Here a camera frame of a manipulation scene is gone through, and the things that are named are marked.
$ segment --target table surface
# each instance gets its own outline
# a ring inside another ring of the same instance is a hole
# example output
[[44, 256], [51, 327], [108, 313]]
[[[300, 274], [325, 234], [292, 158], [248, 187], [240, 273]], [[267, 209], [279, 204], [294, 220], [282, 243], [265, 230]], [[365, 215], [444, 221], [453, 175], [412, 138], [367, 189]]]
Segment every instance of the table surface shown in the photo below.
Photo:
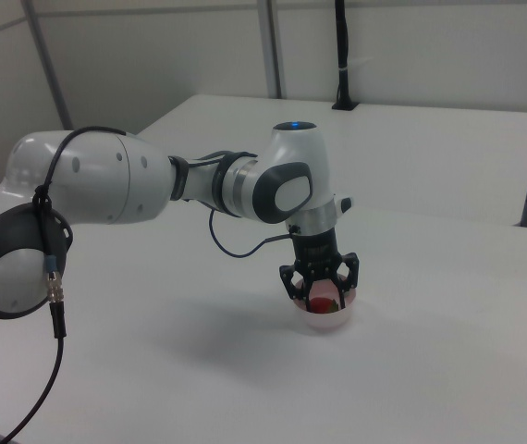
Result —
[[[359, 296], [318, 333], [279, 280], [290, 242], [236, 260], [207, 217], [176, 202], [75, 227], [63, 367], [19, 442], [527, 442], [527, 228], [353, 208], [337, 240]], [[214, 227], [236, 252], [284, 231]], [[47, 307], [0, 321], [0, 433], [41, 393], [52, 336]]]
[[527, 192], [527, 113], [197, 95], [141, 133], [168, 153], [260, 153], [280, 122], [322, 131], [337, 191], [363, 206], [515, 225]]

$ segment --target cable connector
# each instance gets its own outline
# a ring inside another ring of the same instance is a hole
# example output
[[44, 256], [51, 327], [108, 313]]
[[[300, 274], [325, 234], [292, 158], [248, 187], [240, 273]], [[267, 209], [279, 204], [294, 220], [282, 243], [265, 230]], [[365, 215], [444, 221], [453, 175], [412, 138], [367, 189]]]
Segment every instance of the cable connector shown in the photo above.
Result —
[[54, 337], [64, 338], [67, 335], [67, 327], [64, 320], [64, 291], [62, 290], [62, 277], [58, 270], [48, 273], [46, 279], [48, 288], [48, 302], [50, 303], [50, 314], [54, 326]]
[[64, 300], [64, 291], [62, 290], [62, 277], [59, 271], [48, 273], [45, 285], [48, 289], [48, 302], [62, 302]]

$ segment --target black cable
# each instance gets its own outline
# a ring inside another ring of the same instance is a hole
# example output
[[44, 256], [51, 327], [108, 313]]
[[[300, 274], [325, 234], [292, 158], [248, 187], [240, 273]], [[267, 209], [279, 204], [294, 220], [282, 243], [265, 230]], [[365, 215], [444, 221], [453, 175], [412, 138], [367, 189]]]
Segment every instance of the black cable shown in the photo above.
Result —
[[35, 209], [36, 216], [38, 219], [38, 226], [40, 227], [40, 233], [42, 235], [42, 244], [43, 244], [43, 252], [46, 256], [52, 255], [52, 252], [50, 251], [50, 244], [48, 242], [48, 236], [46, 233], [46, 227], [43, 223], [45, 217], [51, 217], [52, 214], [52, 200], [50, 199], [50, 196], [48, 195], [48, 192], [50, 191], [50, 184], [52, 183], [52, 177], [54, 176], [54, 172], [56, 170], [56, 165], [58, 164], [58, 160], [60, 160], [60, 156], [62, 155], [62, 152], [65, 150], [67, 145], [77, 136], [80, 136], [81, 134], [85, 132], [91, 132], [91, 131], [97, 131], [97, 132], [111, 132], [115, 134], [119, 134], [120, 136], [125, 136], [126, 132], [122, 131], [121, 129], [113, 129], [108, 127], [85, 127], [81, 129], [76, 129], [68, 134], [67, 137], [65, 137], [62, 142], [58, 145], [58, 148], [56, 149], [56, 152], [54, 153], [54, 157], [52, 157], [52, 162], [50, 163], [50, 166], [48, 167], [48, 172], [45, 176], [45, 181], [43, 182], [43, 185], [40, 185], [35, 189], [35, 194], [33, 195], [33, 208]]
[[42, 407], [43, 402], [48, 396], [48, 393], [50, 393], [50, 390], [52, 389], [52, 386], [54, 385], [54, 382], [56, 381], [56, 377], [58, 376], [58, 370], [60, 369], [60, 364], [62, 363], [62, 353], [64, 351], [64, 339], [58, 338], [58, 351], [56, 353], [56, 360], [54, 363], [54, 369], [52, 370], [52, 374], [50, 375], [50, 379], [48, 380], [48, 383], [45, 385], [45, 389], [42, 392], [42, 396], [40, 396], [40, 399], [35, 403], [33, 408], [30, 410], [30, 412], [25, 416], [23, 421], [19, 423], [15, 429], [9, 433], [1, 442], [0, 444], [8, 444], [11, 439], [13, 439], [17, 433], [19, 433], [23, 427], [27, 425], [27, 423], [31, 420], [31, 418], [37, 413], [37, 411]]
[[83, 134], [85, 132], [91, 132], [91, 131], [113, 132], [115, 134], [119, 134], [120, 136], [125, 136], [126, 135], [126, 132], [122, 131], [121, 129], [114, 129], [114, 128], [108, 128], [108, 127], [85, 127], [85, 128], [76, 129], [76, 130], [72, 131], [58, 145], [58, 149], [54, 153], [54, 157], [52, 158], [52, 163], [50, 164], [50, 167], [48, 168], [48, 174], [46, 175], [45, 181], [43, 183], [43, 186], [46, 189], [50, 188], [50, 184], [52, 183], [52, 176], [54, 175], [54, 171], [56, 170], [56, 165], [58, 163], [58, 160], [60, 159], [60, 155], [62, 154], [64, 149], [67, 147], [67, 145], [70, 143], [70, 141], [72, 141], [75, 137], [80, 136], [81, 134]]
[[222, 244], [218, 241], [218, 239], [216, 238], [216, 235], [214, 234], [214, 227], [212, 225], [212, 221], [214, 219], [214, 212], [216, 210], [212, 210], [210, 212], [210, 218], [208, 219], [208, 228], [210, 229], [210, 235], [212, 236], [212, 239], [214, 241], [214, 243], [216, 244], [216, 246], [218, 248], [220, 248], [223, 253], [225, 254], [228, 254], [230, 257], [235, 257], [237, 259], [243, 259], [245, 257], [249, 257], [251, 256], [252, 254], [254, 254], [255, 252], [257, 252], [260, 248], [262, 248], [266, 243], [270, 243], [270, 242], [276, 242], [276, 241], [282, 241], [284, 239], [291, 239], [292, 238], [292, 233], [289, 233], [289, 234], [283, 234], [283, 235], [280, 235], [280, 236], [274, 236], [272, 238], [267, 238], [267, 239], [264, 239], [262, 240], [253, 250], [251, 250], [250, 252], [248, 253], [244, 253], [244, 254], [235, 254], [235, 253], [232, 253], [230, 252], [229, 250], [227, 250], [225, 247], [222, 246]]
[[[48, 234], [47, 229], [45, 225], [45, 218], [46, 217], [55, 217], [60, 220], [62, 225], [67, 230], [68, 236], [72, 239], [72, 229], [70, 228], [70, 225], [67, 223], [67, 221], [60, 216], [57, 212], [55, 212], [52, 209], [52, 200], [50, 199], [50, 196], [48, 195], [50, 184], [52, 183], [52, 177], [54, 176], [54, 172], [56, 169], [56, 165], [58, 164], [58, 160], [60, 159], [60, 155], [64, 151], [64, 149], [67, 147], [67, 145], [77, 136], [90, 131], [99, 131], [99, 132], [111, 132], [115, 134], [119, 134], [122, 136], [126, 135], [125, 131], [122, 131], [120, 129], [112, 129], [107, 127], [86, 127], [77, 129], [75, 131], [72, 131], [68, 134], [67, 137], [64, 138], [64, 140], [58, 145], [58, 148], [56, 149], [56, 152], [54, 153], [54, 157], [52, 158], [52, 162], [50, 163], [50, 166], [48, 168], [48, 173], [46, 174], [45, 181], [43, 185], [40, 185], [35, 189], [35, 194], [33, 195], [32, 203], [33, 208], [35, 210], [37, 219], [38, 219], [38, 226], [40, 228], [40, 235], [42, 237], [42, 243], [43, 243], [43, 252], [46, 256], [46, 260], [48, 259], [48, 256], [53, 256], [52, 254], [52, 247], [50, 245], [50, 241], [48, 240]], [[50, 379], [48, 380], [48, 383], [45, 386], [45, 389], [43, 390], [42, 395], [37, 400], [35, 405], [31, 408], [30, 412], [23, 418], [23, 421], [19, 423], [15, 429], [9, 433], [1, 442], [0, 444], [7, 444], [10, 442], [11, 439], [13, 439], [22, 429], [27, 425], [27, 423], [31, 420], [31, 418], [38, 412], [40, 407], [42, 406], [43, 402], [47, 398], [48, 394], [50, 393], [50, 390], [52, 389], [52, 386], [54, 385], [54, 382], [56, 380], [56, 377], [58, 376], [58, 370], [60, 370], [60, 364], [62, 363], [62, 354], [64, 351], [64, 337], [67, 335], [66, 328], [65, 328], [65, 319], [64, 319], [64, 302], [62, 301], [62, 287], [60, 284], [60, 276], [59, 273], [57, 273], [57, 270], [48, 269], [48, 264], [46, 262], [46, 272], [48, 273], [48, 282], [55, 283], [58, 285], [59, 289], [59, 298], [50, 299], [50, 292], [48, 293], [49, 296], [49, 305], [50, 305], [50, 313], [52, 314], [52, 324], [54, 327], [54, 337], [58, 340], [58, 351], [56, 353], [56, 360], [54, 364], [54, 369], [52, 370], [52, 374], [50, 375]]]
[[207, 162], [200, 162], [199, 164], [188, 163], [188, 168], [204, 167], [206, 165], [213, 165], [213, 164], [219, 164], [219, 163], [220, 163], [220, 159], [209, 160]]

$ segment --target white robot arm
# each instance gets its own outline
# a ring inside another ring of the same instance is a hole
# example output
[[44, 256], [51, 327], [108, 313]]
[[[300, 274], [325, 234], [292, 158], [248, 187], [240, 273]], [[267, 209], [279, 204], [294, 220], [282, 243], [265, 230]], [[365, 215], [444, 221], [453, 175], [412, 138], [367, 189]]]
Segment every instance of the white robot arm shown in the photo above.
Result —
[[[0, 184], [1, 319], [31, 313], [46, 300], [43, 239], [31, 200], [68, 134], [28, 135], [9, 157]], [[61, 154], [49, 195], [56, 218], [44, 226], [60, 273], [72, 242], [68, 223], [141, 222], [159, 215], [169, 200], [184, 199], [264, 223], [287, 221], [297, 260], [280, 274], [290, 298], [307, 307], [315, 280], [331, 279], [342, 294], [357, 284], [357, 258], [337, 252], [333, 230], [351, 200], [335, 201], [325, 144], [310, 123], [275, 126], [259, 156], [221, 152], [197, 160], [168, 156], [133, 135], [87, 132]], [[346, 279], [337, 274], [342, 262], [350, 269]], [[300, 288], [291, 283], [295, 271], [304, 276]]]

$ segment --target metal connector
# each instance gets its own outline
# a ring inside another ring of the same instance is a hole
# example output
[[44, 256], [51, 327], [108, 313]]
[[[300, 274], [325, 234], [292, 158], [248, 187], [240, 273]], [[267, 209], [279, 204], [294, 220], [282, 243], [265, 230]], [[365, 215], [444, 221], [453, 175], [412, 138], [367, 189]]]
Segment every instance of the metal connector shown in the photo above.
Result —
[[53, 271], [52, 273], [48, 273], [48, 278], [45, 281], [45, 285], [48, 289], [48, 302], [62, 302], [64, 300], [62, 277], [60, 276], [60, 272]]

